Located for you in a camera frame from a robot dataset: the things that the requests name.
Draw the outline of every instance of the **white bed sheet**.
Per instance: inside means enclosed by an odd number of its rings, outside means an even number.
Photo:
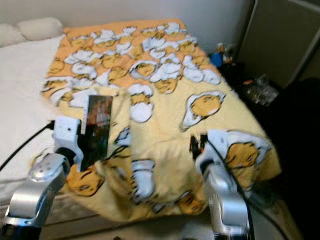
[[[0,48],[0,165],[59,114],[40,92],[61,39],[62,36]],[[27,176],[32,157],[52,146],[51,134],[51,130],[45,130],[0,172],[0,204],[11,198]]]

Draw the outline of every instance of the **yellow blanket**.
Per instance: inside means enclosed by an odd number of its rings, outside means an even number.
[[[88,95],[114,96],[107,156],[85,172],[73,166],[64,186],[82,205],[121,222],[201,213],[206,198],[191,149],[209,129],[246,191],[280,173],[264,131],[181,21],[64,33],[42,94],[79,119]]]

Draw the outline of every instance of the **wire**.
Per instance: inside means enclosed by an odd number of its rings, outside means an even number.
[[[275,220],[273,220],[270,216],[268,216],[263,210],[261,210],[253,202],[251,202],[250,200],[248,202],[254,210],[256,210],[258,213],[260,213],[265,219],[267,219],[280,232],[283,239],[290,240],[289,237],[286,235],[285,231],[279,226],[278,223],[276,223]]]
[[[229,168],[227,163],[224,161],[224,158],[221,156],[220,152],[216,149],[216,147],[209,140],[207,142],[211,145],[211,147],[213,147],[213,149],[215,150],[215,152],[218,154],[219,158],[223,162],[225,169],[229,172],[229,174],[231,175],[231,177],[235,181],[235,183],[237,185],[237,188],[238,188],[238,191],[239,191],[239,194],[241,195],[241,197],[243,198],[243,200],[244,200],[244,202],[246,204],[246,208],[247,208],[247,211],[248,211],[249,231],[250,231],[250,235],[251,235],[251,240],[255,239],[255,232],[254,232],[254,225],[253,225],[252,215],[251,215],[251,211],[250,211],[249,205],[253,209],[255,209],[258,213],[260,213],[266,220],[268,220],[280,232],[280,234],[282,235],[283,239],[290,240],[288,238],[288,236],[285,234],[284,230],[271,217],[269,217],[258,206],[254,205],[251,201],[249,201],[246,198],[246,195],[245,195],[242,187],[240,186],[240,184],[239,184],[238,180],[236,179],[234,173],[231,171],[231,169]]]
[[[0,172],[4,167],[11,161],[11,159],[25,146],[27,145],[32,139],[34,139],[36,136],[38,136],[40,133],[42,133],[45,129],[51,129],[53,130],[55,126],[55,121],[50,121],[47,125],[45,125],[43,128],[41,128],[39,131],[37,131],[35,134],[33,134],[27,141],[25,141],[21,146],[19,146],[0,166]]]

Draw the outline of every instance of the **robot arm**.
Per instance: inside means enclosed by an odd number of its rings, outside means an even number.
[[[38,239],[53,200],[66,182],[70,167],[81,166],[84,157],[78,146],[81,121],[58,117],[54,124],[54,153],[47,154],[28,173],[14,192],[6,211],[1,239]]]
[[[247,205],[212,143],[206,142],[196,158],[203,175],[204,189],[216,239],[250,239]]]

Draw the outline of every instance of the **white pillow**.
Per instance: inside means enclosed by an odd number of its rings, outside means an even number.
[[[50,39],[63,34],[61,22],[53,17],[21,21],[16,26],[26,39],[32,41]]]
[[[11,44],[18,44],[24,41],[26,41],[26,39],[21,35],[18,28],[10,24],[0,24],[0,48]]]

